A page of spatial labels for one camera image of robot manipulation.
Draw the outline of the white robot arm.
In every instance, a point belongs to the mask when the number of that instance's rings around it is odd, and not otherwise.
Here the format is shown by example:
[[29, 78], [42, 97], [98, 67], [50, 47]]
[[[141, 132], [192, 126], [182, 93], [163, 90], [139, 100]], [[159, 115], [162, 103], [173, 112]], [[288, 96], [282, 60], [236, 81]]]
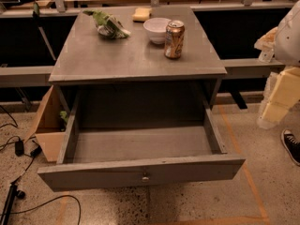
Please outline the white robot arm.
[[278, 125], [300, 100], [300, 1], [254, 47], [261, 50], [261, 62], [269, 63], [275, 58], [285, 66], [279, 74], [269, 76], [264, 88], [257, 123], [260, 128], [269, 129]]

